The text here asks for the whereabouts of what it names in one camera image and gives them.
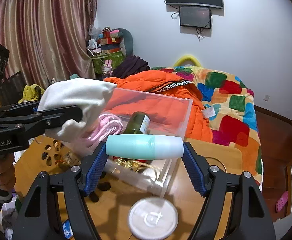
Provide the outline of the person's left hand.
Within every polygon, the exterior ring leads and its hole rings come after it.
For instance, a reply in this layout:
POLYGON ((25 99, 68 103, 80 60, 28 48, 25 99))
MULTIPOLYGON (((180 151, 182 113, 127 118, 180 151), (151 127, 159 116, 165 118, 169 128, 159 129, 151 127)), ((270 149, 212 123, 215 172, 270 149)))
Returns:
POLYGON ((0 158, 0 188, 4 191, 11 191, 14 188, 15 167, 14 154, 10 153, 0 158))

